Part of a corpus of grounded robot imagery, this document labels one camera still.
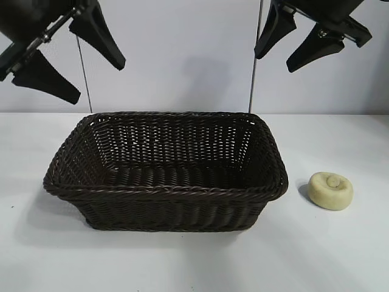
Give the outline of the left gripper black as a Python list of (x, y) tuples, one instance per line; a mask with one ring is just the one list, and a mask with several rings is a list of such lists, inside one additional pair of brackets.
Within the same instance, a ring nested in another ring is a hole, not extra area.
[(119, 71), (125, 67), (126, 58), (109, 31), (99, 3), (1, 1), (1, 33), (12, 42), (1, 53), (1, 80), (16, 71), (12, 80), (14, 85), (77, 104), (81, 92), (37, 50), (42, 44), (50, 42), (71, 18), (74, 20), (69, 26), (70, 32), (100, 52)]

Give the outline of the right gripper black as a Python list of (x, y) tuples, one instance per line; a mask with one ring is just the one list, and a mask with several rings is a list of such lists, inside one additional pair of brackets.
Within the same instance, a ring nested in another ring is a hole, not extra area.
[(372, 35), (351, 13), (361, 5), (360, 0), (290, 0), (271, 4), (264, 29), (256, 42), (255, 58), (262, 59), (282, 38), (297, 28), (294, 13), (315, 21), (306, 39), (287, 59), (289, 72), (344, 49), (344, 38), (357, 47), (364, 46)]

